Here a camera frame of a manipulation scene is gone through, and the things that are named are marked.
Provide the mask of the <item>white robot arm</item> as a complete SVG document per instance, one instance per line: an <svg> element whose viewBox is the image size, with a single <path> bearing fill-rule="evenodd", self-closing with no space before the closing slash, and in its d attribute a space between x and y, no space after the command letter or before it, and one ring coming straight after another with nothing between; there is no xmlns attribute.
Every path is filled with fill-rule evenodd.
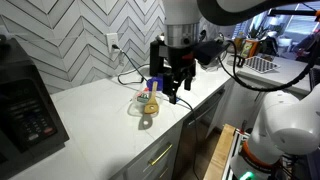
<svg viewBox="0 0 320 180"><path fill-rule="evenodd" d="M165 10L165 44L169 58L181 62L193 58L198 44L182 29L196 27L201 18L227 26L247 20L268 9L311 0L162 0ZM319 55L314 53L303 71L290 82L264 88L266 94L250 137L231 158L231 169L238 180L275 180L283 154L306 155L320 144L319 89L299 100L284 90L302 80Z"/></svg>

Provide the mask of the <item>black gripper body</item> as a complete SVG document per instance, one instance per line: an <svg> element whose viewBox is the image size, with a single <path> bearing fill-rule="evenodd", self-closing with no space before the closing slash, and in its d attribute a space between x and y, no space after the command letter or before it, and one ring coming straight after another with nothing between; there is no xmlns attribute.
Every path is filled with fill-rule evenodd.
<svg viewBox="0 0 320 180"><path fill-rule="evenodd" d="M175 88L179 88L182 81L185 82L188 73L192 74L192 79L196 74L194 53L191 47L167 47L167 53L169 67L163 73L163 87L169 88L171 84L174 84Z"/></svg>

